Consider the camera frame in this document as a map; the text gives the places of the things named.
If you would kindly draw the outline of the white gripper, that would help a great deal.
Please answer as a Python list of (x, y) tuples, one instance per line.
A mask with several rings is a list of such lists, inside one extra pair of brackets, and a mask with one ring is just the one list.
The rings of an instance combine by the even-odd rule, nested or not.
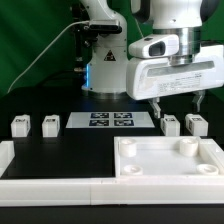
[(149, 99), (154, 117), (161, 118), (157, 97), (194, 92), (192, 103), (200, 111), (205, 89), (224, 85), (224, 46), (201, 48), (188, 65), (171, 66), (167, 58), (132, 58), (127, 66), (126, 91), (135, 100)]

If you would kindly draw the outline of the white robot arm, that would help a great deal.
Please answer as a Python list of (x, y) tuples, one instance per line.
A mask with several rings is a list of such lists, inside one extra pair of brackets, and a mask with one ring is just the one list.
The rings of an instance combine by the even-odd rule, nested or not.
[(164, 96), (192, 92), (200, 105), (207, 89), (224, 85), (224, 46), (201, 40), (201, 26), (221, 0), (129, 0), (133, 17), (153, 28), (132, 44), (125, 18), (107, 0), (79, 1), (89, 17), (81, 34), (92, 47), (81, 69), (85, 94), (147, 100), (159, 117)]

